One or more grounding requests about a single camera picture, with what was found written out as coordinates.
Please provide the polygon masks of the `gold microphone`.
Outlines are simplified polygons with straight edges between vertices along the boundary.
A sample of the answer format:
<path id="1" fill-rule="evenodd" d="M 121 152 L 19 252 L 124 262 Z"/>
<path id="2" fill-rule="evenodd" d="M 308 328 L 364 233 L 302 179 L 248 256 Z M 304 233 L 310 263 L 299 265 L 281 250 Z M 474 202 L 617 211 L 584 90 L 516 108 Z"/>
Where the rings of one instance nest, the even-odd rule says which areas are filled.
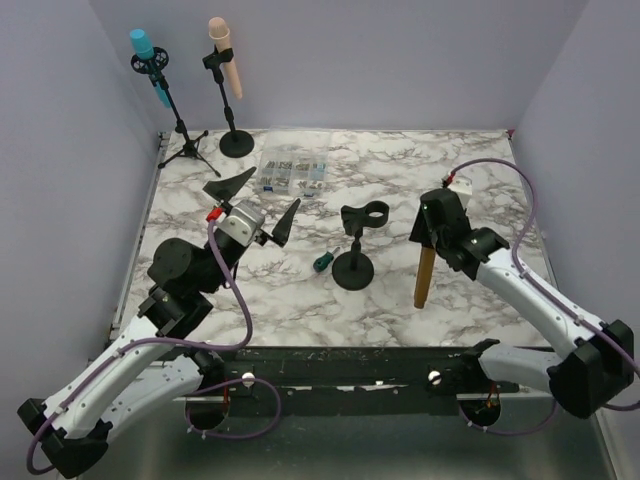
<path id="1" fill-rule="evenodd" d="M 436 251 L 430 247 L 422 247 L 416 274 L 416 283 L 414 288 L 414 307 L 423 309 L 429 294 L 431 285 Z"/>

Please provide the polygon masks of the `black round-base mic stand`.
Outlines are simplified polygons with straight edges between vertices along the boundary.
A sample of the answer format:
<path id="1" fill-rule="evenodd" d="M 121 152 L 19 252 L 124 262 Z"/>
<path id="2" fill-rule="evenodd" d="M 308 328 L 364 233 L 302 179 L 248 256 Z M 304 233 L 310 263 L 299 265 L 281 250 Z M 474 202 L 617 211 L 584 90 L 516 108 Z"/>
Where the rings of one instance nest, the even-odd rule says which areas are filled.
<path id="1" fill-rule="evenodd" d="M 359 208 L 344 205 L 340 214 L 345 233 L 353 238 L 353 242 L 349 251 L 334 260 L 332 277 L 339 287 L 359 291 L 367 287 L 374 277 L 373 263 L 361 251 L 364 229 L 385 226 L 389 218 L 389 205 L 379 200 Z"/>

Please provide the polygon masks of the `pink microphone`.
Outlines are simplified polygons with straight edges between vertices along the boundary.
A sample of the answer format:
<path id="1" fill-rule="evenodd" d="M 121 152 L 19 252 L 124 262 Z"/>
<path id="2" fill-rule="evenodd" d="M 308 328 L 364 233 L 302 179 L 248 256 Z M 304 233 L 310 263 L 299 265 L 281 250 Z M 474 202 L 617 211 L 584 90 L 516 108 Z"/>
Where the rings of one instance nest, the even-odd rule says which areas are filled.
<path id="1" fill-rule="evenodd" d="M 224 56 L 224 70 L 234 96 L 242 99 L 243 88 L 232 50 L 230 27 L 222 17 L 213 17 L 208 22 L 208 34 L 218 52 Z"/>

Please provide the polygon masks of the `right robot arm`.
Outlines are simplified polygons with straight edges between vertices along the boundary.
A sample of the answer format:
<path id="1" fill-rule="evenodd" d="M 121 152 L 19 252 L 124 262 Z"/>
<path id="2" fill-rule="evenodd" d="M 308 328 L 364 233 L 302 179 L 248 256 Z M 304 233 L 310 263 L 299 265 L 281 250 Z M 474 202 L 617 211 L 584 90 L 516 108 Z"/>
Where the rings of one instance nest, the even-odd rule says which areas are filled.
<path id="1" fill-rule="evenodd" d="M 494 381 L 544 391 L 571 415 L 587 419 L 634 381 L 634 333 L 582 309 L 520 262 L 490 228 L 472 228 L 457 193 L 428 191 L 410 235 L 425 252 L 477 281 L 514 308 L 550 344 L 549 353 L 489 340 L 460 367 L 460 379 L 480 392 Z"/>

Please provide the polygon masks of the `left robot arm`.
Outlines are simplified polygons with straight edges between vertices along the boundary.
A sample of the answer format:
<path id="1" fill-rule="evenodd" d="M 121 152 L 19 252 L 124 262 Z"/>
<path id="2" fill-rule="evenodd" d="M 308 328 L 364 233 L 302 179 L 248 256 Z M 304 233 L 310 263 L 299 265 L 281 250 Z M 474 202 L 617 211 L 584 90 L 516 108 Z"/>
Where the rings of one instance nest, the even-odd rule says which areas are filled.
<path id="1" fill-rule="evenodd" d="M 252 244 L 285 246 L 300 206 L 293 201 L 273 230 L 265 231 L 259 208 L 232 201 L 254 172 L 208 182 L 204 191 L 214 205 L 206 218 L 205 244 L 164 240 L 147 271 L 152 288 L 127 326 L 74 380 L 19 407 L 33 436 L 26 458 L 30 474 L 54 471 L 75 479 L 140 415 L 185 394 L 209 395 L 220 387 L 220 354 L 247 346 L 254 331 L 234 270 Z M 191 340 L 213 310 L 207 297 L 223 287 L 231 289 L 244 317 L 243 338 L 222 345 Z"/>

